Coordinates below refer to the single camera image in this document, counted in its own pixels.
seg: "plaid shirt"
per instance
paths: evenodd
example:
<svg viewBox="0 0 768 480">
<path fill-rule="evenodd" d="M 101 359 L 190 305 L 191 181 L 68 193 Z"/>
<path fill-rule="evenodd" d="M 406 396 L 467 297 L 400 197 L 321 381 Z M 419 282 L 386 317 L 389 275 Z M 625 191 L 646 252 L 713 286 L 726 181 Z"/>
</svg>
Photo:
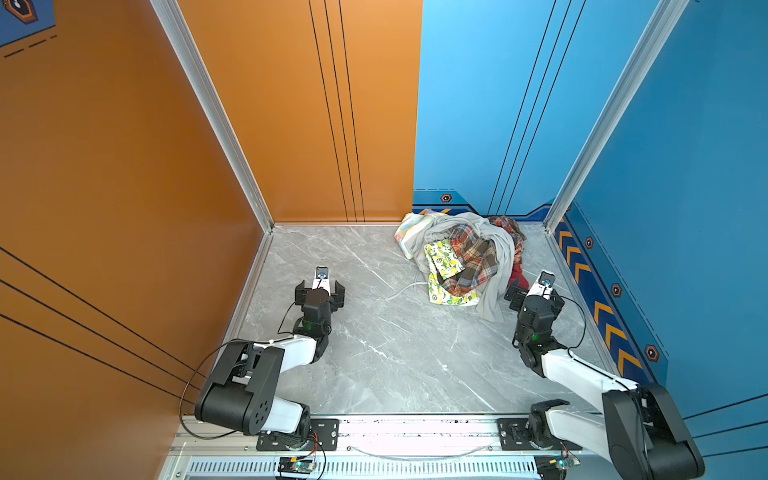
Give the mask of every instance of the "plaid shirt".
<svg viewBox="0 0 768 480">
<path fill-rule="evenodd" d="M 451 229 L 448 241 L 462 260 L 464 270 L 450 278 L 442 279 L 440 285 L 454 296 L 464 296 L 496 274 L 496 245 L 493 240 L 485 241 L 469 225 L 458 225 Z"/>
<path fill-rule="evenodd" d="M 526 239 L 525 235 L 520 231 L 518 223 L 504 215 L 500 217 L 488 217 L 488 221 L 491 222 L 491 225 L 501 227 L 511 235 L 512 239 L 515 241 L 515 264 L 523 263 L 523 240 Z"/>
</svg>

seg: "wire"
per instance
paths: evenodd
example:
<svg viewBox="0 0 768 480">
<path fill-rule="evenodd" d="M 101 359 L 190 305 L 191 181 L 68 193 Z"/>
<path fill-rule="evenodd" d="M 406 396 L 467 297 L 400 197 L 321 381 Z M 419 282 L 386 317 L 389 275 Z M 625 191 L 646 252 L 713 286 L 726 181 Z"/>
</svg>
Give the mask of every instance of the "wire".
<svg viewBox="0 0 768 480">
<path fill-rule="evenodd" d="M 286 321 L 286 317 L 288 316 L 288 312 L 293 308 L 293 306 L 296 305 L 296 302 L 291 303 L 288 307 L 288 310 L 286 310 L 286 314 L 283 315 L 283 319 L 280 320 L 280 326 L 277 327 L 277 335 L 280 335 L 281 333 L 293 333 L 293 332 L 281 332 L 280 330 L 283 329 L 283 323 Z"/>
<path fill-rule="evenodd" d="M 122 349 L 122 350 L 124 350 L 125 352 L 128 352 L 128 353 L 130 353 L 131 355 L 135 356 L 135 357 L 136 357 L 136 358 L 138 358 L 139 360 L 142 360 L 142 361 L 144 361 L 144 362 L 146 362 L 146 363 L 148 363 L 148 364 L 152 365 L 153 367 L 155 367 L 155 368 L 157 368 L 157 369 L 159 369 L 159 370 L 162 370 L 163 372 L 166 372 L 168 375 L 170 375 L 170 376 L 174 377 L 175 379 L 178 379 L 180 382 L 183 382 L 183 381 L 184 381 L 184 379 L 183 379 L 183 378 L 181 378 L 181 377 L 179 377 L 179 376 L 177 376 L 177 375 L 174 375 L 173 373 L 169 372 L 168 370 L 164 369 L 163 367 L 159 366 L 158 364 L 156 364 L 156 363 L 154 363 L 154 362 L 151 362 L 151 361 L 149 361 L 149 360 L 145 359 L 143 356 L 141 356 L 141 355 L 139 355 L 139 354 L 137 354 L 137 353 L 134 353 L 132 350 L 125 348 L 125 347 L 124 347 L 124 346 L 122 346 L 120 343 L 117 343 L 117 342 L 115 342 L 114 340 L 112 340 L 112 339 L 110 339 L 110 338 L 108 338 L 108 337 L 106 337 L 106 336 L 104 336 L 104 335 L 101 335 L 101 334 L 100 334 L 99 332 L 97 332 L 96 330 L 94 330 L 94 329 L 92 329 L 92 328 L 89 328 L 88 326 L 86 326 L 86 325 L 84 325 L 84 324 L 82 324 L 82 323 L 78 322 L 77 320 L 75 320 L 74 318 L 72 318 L 72 317 L 70 317 L 70 316 L 68 316 L 68 315 L 65 315 L 64 313 L 62 313 L 62 312 L 60 312 L 60 311 L 56 310 L 54 307 L 52 307 L 52 306 L 48 305 L 47 303 L 43 302 L 42 300 L 38 300 L 38 299 L 34 298 L 34 297 L 33 297 L 32 295 L 30 295 L 29 293 L 26 293 L 26 292 L 24 292 L 24 291 L 20 290 L 19 288 L 16 288 L 15 286 L 11 285 L 10 283 L 6 282 L 5 280 L 3 280 L 3 279 L 0 279 L 0 283 L 1 283 L 1 284 L 3 284 L 3 285 L 5 285 L 6 287 L 8 287 L 8 288 L 10 288 L 10 289 L 12 289 L 12 290 L 14 290 L 14 291 L 18 292 L 18 293 L 20 293 L 21 295 L 23 295 L 23 296 L 26 296 L 27 298 L 29 298 L 29 299 L 30 299 L 30 300 L 32 300 L 33 302 L 36 302 L 37 304 L 44 306 L 44 307 L 45 307 L 45 308 L 47 308 L 48 310 L 51 310 L 53 313 L 56 313 L 57 315 L 59 315 L 59 316 L 61 316 L 61 317 L 65 318 L 65 319 L 69 320 L 70 322 L 72 322 L 72 323 L 74 323 L 75 325 L 77 325 L 77 326 L 81 327 L 82 329 L 86 329 L 88 332 L 90 332 L 90 333 L 93 333 L 94 335 L 98 336 L 99 338 L 101 338 L 101 339 L 104 339 L 104 340 L 108 341 L 109 343 L 111 343 L 112 345 L 116 346 L 117 348 L 119 348 L 119 349 Z M 191 386 L 192 388 L 194 388 L 194 389 L 198 389 L 198 390 L 200 389 L 200 388 L 198 388 L 198 387 L 196 387 L 196 386 L 194 386 L 194 385 L 190 385 L 190 386 Z"/>
<path fill-rule="evenodd" d="M 395 462 L 440 462 L 442 460 L 452 460 L 454 458 L 466 457 L 467 455 L 471 455 L 475 452 L 486 450 L 488 449 L 489 446 L 491 445 L 483 445 L 482 447 L 478 447 L 476 449 L 470 450 L 469 452 L 460 453 L 458 455 L 447 455 L 442 457 L 391 457 L 388 455 L 376 455 L 375 453 L 368 453 L 358 449 L 357 447 L 350 447 L 350 448 L 352 450 L 355 450 L 356 452 L 362 453 L 363 455 L 368 455 L 369 457 L 381 458 L 382 460 L 393 460 Z"/>
<path fill-rule="evenodd" d="M 317 477 L 317 480 L 320 480 L 323 477 L 323 474 L 326 472 L 326 465 L 328 464 L 328 456 L 326 455 L 326 450 L 323 448 L 323 445 L 317 441 L 317 432 L 315 432 L 315 450 L 317 450 L 317 447 L 320 447 L 320 450 L 323 451 L 323 470 L 320 472 L 320 476 Z"/>
<path fill-rule="evenodd" d="M 560 458 L 563 457 L 563 449 L 565 448 L 565 444 L 563 442 L 560 442 Z M 565 468 L 560 469 L 560 480 L 563 480 L 565 478 Z"/>
<path fill-rule="evenodd" d="M 414 283 L 410 283 L 409 285 L 406 285 L 406 286 L 404 286 L 404 287 L 402 288 L 402 290 L 400 290 L 398 293 L 395 293 L 395 294 L 394 294 L 394 295 L 392 295 L 392 296 L 388 296 L 388 297 L 386 297 L 386 298 L 384 299 L 384 301 L 385 301 L 385 302 L 389 302 L 390 300 L 394 300 L 395 298 L 397 298 L 398 296 L 400 296 L 400 295 L 401 295 L 403 292 L 405 292 L 407 289 L 411 288 L 412 286 L 416 286 L 416 285 L 426 285 L 426 284 L 427 284 L 427 282 L 424 282 L 424 281 L 422 281 L 422 282 L 414 282 Z"/>
<path fill-rule="evenodd" d="M 203 364 L 210 358 L 210 356 L 212 356 L 214 353 L 216 353 L 219 350 L 221 350 L 223 347 L 225 347 L 227 345 L 230 345 L 232 343 L 242 343 L 242 344 L 245 345 L 247 343 L 269 343 L 269 342 L 270 342 L 269 340 L 267 340 L 266 342 L 263 342 L 263 341 L 259 341 L 259 340 L 232 339 L 229 342 L 222 343 L 221 345 L 216 347 L 216 349 L 213 352 L 211 352 L 211 353 L 209 353 L 208 355 L 205 356 L 203 361 L 200 362 L 200 365 L 198 365 L 197 368 L 192 373 L 192 376 L 190 377 L 190 379 L 187 382 L 187 384 L 184 386 L 184 391 L 181 393 L 181 400 L 179 401 L 179 422 L 181 423 L 181 426 L 184 427 L 184 430 L 186 430 L 188 434 L 190 434 L 194 438 L 200 439 L 200 440 L 214 440 L 214 439 L 220 439 L 222 437 L 226 437 L 227 435 L 232 435 L 235 432 L 239 432 L 239 430 L 232 430 L 231 432 L 222 433 L 221 435 L 214 435 L 212 437 L 203 437 L 201 435 L 198 435 L 197 433 L 192 432 L 187 427 L 187 424 L 184 423 L 184 418 L 181 415 L 181 406 L 182 406 L 182 404 L 184 402 L 189 402 L 189 400 L 184 400 L 184 396 L 187 394 L 187 389 L 189 389 L 190 383 L 192 382 L 192 379 L 194 378 L 194 376 L 197 374 L 197 371 L 200 370 L 200 368 L 203 367 Z"/>
<path fill-rule="evenodd" d="M 578 341 L 578 344 L 576 346 L 568 347 L 568 352 L 570 353 L 571 349 L 577 349 L 581 346 L 581 342 L 584 342 L 584 335 L 587 334 L 587 314 L 584 311 L 583 308 L 581 308 L 581 305 L 578 304 L 576 300 L 573 300 L 572 298 L 568 298 L 566 296 L 560 295 L 560 298 L 563 300 L 569 300 L 574 303 L 575 306 L 578 307 L 578 309 L 581 311 L 581 318 L 584 319 L 584 329 L 581 331 L 581 339 Z"/>
<path fill-rule="evenodd" d="M 44 273 L 43 273 L 43 272 L 41 272 L 40 270 L 38 270 L 38 269 L 34 268 L 34 267 L 33 267 L 32 265 L 30 265 L 29 263 L 26 263 L 24 260 L 20 259 L 19 257 L 17 257 L 16 255 L 14 255 L 13 253 L 11 253 L 11 252 L 7 251 L 5 248 L 3 248 L 3 247 L 0 247 L 0 252 L 3 252 L 3 253 L 5 253 L 6 255 L 8 255 L 9 257 L 11 257 L 12 259 L 14 259 L 14 260 L 16 260 L 17 262 L 19 262 L 21 265 L 24 265 L 24 266 L 26 266 L 27 268 L 29 268 L 29 269 L 30 269 L 30 270 L 32 270 L 33 272 L 37 273 L 39 276 L 42 276 L 42 277 L 43 277 L 43 278 L 45 278 L 47 281 L 49 281 L 49 282 L 53 283 L 54 285 L 56 285 L 56 286 L 57 286 L 57 287 L 59 287 L 60 289 L 64 290 L 66 293 L 69 293 L 69 294 L 70 294 L 70 295 L 72 295 L 74 298 L 76 298 L 76 299 L 80 300 L 82 303 L 84 303 L 84 304 L 88 305 L 88 306 L 89 306 L 89 307 L 91 307 L 93 310 L 96 310 L 96 311 L 97 311 L 97 312 L 99 312 L 101 315 L 104 315 L 104 316 L 106 316 L 108 319 L 112 320 L 113 322 L 115 322 L 115 323 L 116 323 L 116 324 L 118 324 L 119 326 L 121 326 L 121 327 L 123 327 L 124 329 L 126 329 L 127 331 L 129 331 L 129 332 L 133 333 L 135 336 L 139 337 L 139 338 L 140 338 L 140 339 L 142 339 L 143 341 L 145 341 L 145 342 L 149 343 L 149 344 L 150 344 L 150 345 L 152 345 L 154 348 L 156 348 L 156 349 L 160 350 L 162 353 L 165 353 L 165 354 L 166 354 L 166 355 L 168 355 L 170 358 L 172 358 L 172 359 L 176 360 L 176 361 L 177 361 L 177 362 L 179 362 L 181 365 L 184 365 L 184 366 L 186 366 L 188 369 L 192 370 L 192 367 L 191 367 L 191 366 L 187 365 L 186 363 L 184 363 L 184 362 L 182 362 L 181 360 L 179 360 L 177 357 L 175 357 L 175 356 L 171 355 L 170 353 L 166 352 L 165 350 L 163 350 L 163 349 L 162 349 L 162 348 L 160 348 L 159 346 L 157 346 L 157 345 L 155 345 L 154 343 L 150 342 L 149 340 L 147 340 L 147 339 L 146 339 L 146 338 L 144 338 L 143 336 L 139 335 L 138 333 L 136 333 L 136 332 L 135 332 L 135 331 L 133 331 L 132 329 L 130 329 L 130 328 L 128 328 L 127 326 L 125 326 L 123 323 L 120 323 L 120 322 L 118 322 L 118 321 L 117 321 L 115 318 L 113 318 L 113 317 L 109 316 L 109 315 L 108 315 L 108 314 L 106 314 L 106 313 L 105 313 L 103 310 L 100 310 L 100 309 L 98 309 L 98 308 L 97 308 L 96 306 L 94 306 L 92 303 L 89 303 L 88 301 L 86 301 L 86 300 L 85 300 L 83 297 L 79 296 L 78 294 L 76 294 L 76 293 L 75 293 L 75 292 L 73 292 L 72 290 L 68 289 L 68 288 L 67 288 L 67 287 L 65 287 L 64 285 L 61 285 L 61 284 L 60 284 L 59 282 L 57 282 L 56 280 L 53 280 L 51 277 L 49 277 L 48 275 L 44 274 Z"/>
<path fill-rule="evenodd" d="M 642 420 L 642 417 L 641 417 L 641 416 L 642 416 L 642 411 L 643 411 L 643 410 L 642 410 L 642 408 L 641 408 L 641 405 L 640 405 L 640 403 L 637 401 L 637 399 L 635 398 L 635 396 L 633 395 L 632 391 L 630 390 L 630 388 L 629 388 L 628 386 L 626 386 L 626 385 L 625 385 L 625 384 L 623 384 L 622 382 L 619 382 L 618 380 L 616 380 L 616 379 L 615 379 L 613 376 L 611 376 L 609 373 L 603 372 L 603 371 L 602 371 L 602 370 L 600 370 L 600 369 L 596 369 L 596 368 L 594 368 L 592 365 L 590 365 L 589 363 L 586 363 L 586 362 L 582 362 L 582 361 L 581 361 L 581 360 L 580 360 L 578 357 L 574 356 L 573 352 L 571 351 L 571 348 L 574 348 L 574 347 L 569 347 L 569 348 L 568 348 L 568 350 L 567 350 L 567 351 L 568 351 L 568 355 L 569 355 L 569 356 L 570 356 L 570 357 L 571 357 L 571 358 L 572 358 L 572 359 L 573 359 L 575 362 L 577 362 L 577 363 L 580 363 L 581 365 L 583 365 L 583 366 L 585 366 L 585 367 L 587 367 L 587 368 L 589 368 L 589 369 L 591 369 L 591 370 L 594 370 L 595 372 L 597 372 L 597 373 L 600 373 L 601 375 L 604 375 L 604 376 L 608 377 L 609 379 L 611 379 L 611 380 L 613 380 L 614 382 L 618 383 L 619 385 L 623 386 L 623 387 L 624 387 L 624 389 L 625 389 L 625 390 L 627 391 L 627 393 L 629 394 L 630 398 L 632 399 L 632 402 L 634 403 L 635 409 L 637 410 L 637 434 L 638 434 L 639 436 L 641 436 L 641 437 L 642 437 L 642 440 L 643 440 L 643 454 L 644 454 L 644 457 L 645 457 L 645 463 L 646 463 L 646 465 L 648 466 L 648 473 L 649 473 L 649 474 L 652 474 L 652 473 L 651 473 L 651 472 L 652 472 L 652 470 L 651 470 L 651 467 L 650 467 L 650 460 L 648 460 L 648 445 L 647 445 L 647 443 L 645 442 L 645 434 L 643 433 L 643 431 L 644 431 L 644 429 L 643 429 L 643 420 Z"/>
</svg>

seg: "white cable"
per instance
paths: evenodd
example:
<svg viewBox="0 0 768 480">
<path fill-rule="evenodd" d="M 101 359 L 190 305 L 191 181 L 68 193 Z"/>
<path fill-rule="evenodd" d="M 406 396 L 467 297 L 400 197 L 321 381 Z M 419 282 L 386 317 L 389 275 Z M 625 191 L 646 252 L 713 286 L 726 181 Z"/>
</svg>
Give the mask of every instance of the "white cable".
<svg viewBox="0 0 768 480">
<path fill-rule="evenodd" d="M 448 455 L 444 457 L 390 457 L 388 455 L 376 455 L 373 453 L 364 452 L 363 450 L 360 450 L 357 447 L 350 446 L 349 448 L 351 448 L 352 450 L 355 450 L 356 452 L 360 452 L 363 455 L 380 458 L 382 460 L 393 460 L 395 462 L 440 462 L 442 460 L 453 460 L 454 458 L 466 457 L 467 455 L 471 455 L 475 452 L 479 452 L 481 450 L 487 450 L 488 447 L 490 446 L 491 445 L 483 445 L 482 447 L 478 447 L 474 450 L 470 450 L 469 452 L 460 453 L 458 455 Z"/>
<path fill-rule="evenodd" d="M 389 302 L 390 300 L 394 300 L 395 298 L 400 296 L 401 293 L 405 292 L 407 289 L 411 288 L 412 286 L 415 286 L 415 285 L 426 285 L 426 284 L 427 284 L 427 282 L 414 282 L 414 283 L 411 283 L 410 285 L 408 285 L 408 286 L 404 287 L 402 290 L 400 290 L 398 293 L 395 293 L 392 296 L 388 296 L 384 300 Z"/>
</svg>

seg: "aluminum frame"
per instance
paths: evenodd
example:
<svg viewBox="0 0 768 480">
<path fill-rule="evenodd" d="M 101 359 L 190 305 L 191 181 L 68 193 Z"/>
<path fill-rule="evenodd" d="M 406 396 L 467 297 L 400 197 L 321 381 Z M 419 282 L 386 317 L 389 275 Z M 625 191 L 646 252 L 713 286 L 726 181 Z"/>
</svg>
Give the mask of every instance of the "aluminum frame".
<svg viewBox="0 0 768 480">
<path fill-rule="evenodd" d="M 632 55 L 629 57 L 624 70 L 621 72 L 611 96 L 600 112 L 600 117 L 595 122 L 592 132 L 581 148 L 576 161 L 568 172 L 558 195 L 544 219 L 544 227 L 552 233 L 557 228 L 560 219 L 571 202 L 576 198 L 584 180 L 589 175 L 594 162 L 600 157 L 608 138 L 614 133 L 629 102 L 632 101 L 637 89 L 643 83 L 645 75 L 654 64 L 661 48 L 669 38 L 670 33 L 680 19 L 688 5 L 689 0 L 661 0 L 656 6 L 654 14 L 650 17 L 640 40 L 637 42 Z"/>
<path fill-rule="evenodd" d="M 243 148 L 237 140 L 235 130 L 230 123 L 227 112 L 216 92 L 214 81 L 208 74 L 200 51 L 197 50 L 192 32 L 184 20 L 184 14 L 176 0 L 150 0 L 160 24 L 165 30 L 176 56 L 184 68 L 184 73 L 192 85 L 200 106 L 203 107 L 210 126 L 213 128 L 216 138 L 219 140 L 232 171 L 235 173 L 240 188 L 248 199 L 248 204 L 259 221 L 259 225 L 265 235 L 272 232 L 274 220 L 266 206 L 253 171 L 248 164 Z"/>
<path fill-rule="evenodd" d="M 559 456 L 560 450 L 502 451 L 496 420 L 528 414 L 314 415 L 339 420 L 339 444 L 326 452 L 323 478 L 535 478 L 534 456 Z M 226 432 L 184 417 L 201 435 Z M 160 480 L 176 478 L 274 478 L 284 452 L 259 452 L 257 437 L 235 433 L 198 440 L 181 427 Z M 594 455 L 577 451 L 580 457 Z"/>
</svg>

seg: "orange wall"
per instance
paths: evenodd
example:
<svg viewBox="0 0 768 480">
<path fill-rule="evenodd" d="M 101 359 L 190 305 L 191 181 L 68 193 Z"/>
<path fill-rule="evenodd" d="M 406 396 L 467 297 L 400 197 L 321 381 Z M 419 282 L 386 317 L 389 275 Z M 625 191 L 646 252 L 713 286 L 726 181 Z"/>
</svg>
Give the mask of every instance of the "orange wall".
<svg viewBox="0 0 768 480">
<path fill-rule="evenodd" d="M 149 2 L 55 12 L 0 48 L 0 247 L 170 355 L 0 250 L 0 478 L 156 478 L 261 231 Z"/>
<path fill-rule="evenodd" d="M 275 221 L 411 210 L 420 0 L 179 4 Z"/>
</svg>

